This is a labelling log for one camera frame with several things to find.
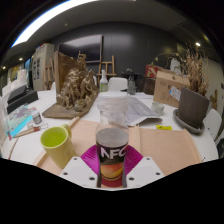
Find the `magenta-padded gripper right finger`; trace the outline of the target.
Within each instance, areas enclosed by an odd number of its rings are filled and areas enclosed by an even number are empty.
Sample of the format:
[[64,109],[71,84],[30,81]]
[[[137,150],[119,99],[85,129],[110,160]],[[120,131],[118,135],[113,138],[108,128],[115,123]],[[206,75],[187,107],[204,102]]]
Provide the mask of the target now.
[[143,187],[163,177],[163,172],[151,157],[143,157],[132,146],[127,147],[122,174],[124,188]]

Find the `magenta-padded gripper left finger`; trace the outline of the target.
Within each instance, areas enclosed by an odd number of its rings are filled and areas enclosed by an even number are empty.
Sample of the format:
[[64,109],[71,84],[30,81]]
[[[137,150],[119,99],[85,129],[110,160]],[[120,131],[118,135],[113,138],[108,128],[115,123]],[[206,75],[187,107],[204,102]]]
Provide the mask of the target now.
[[74,156],[60,176],[84,188],[100,188],[101,172],[97,147],[93,145],[80,157]]

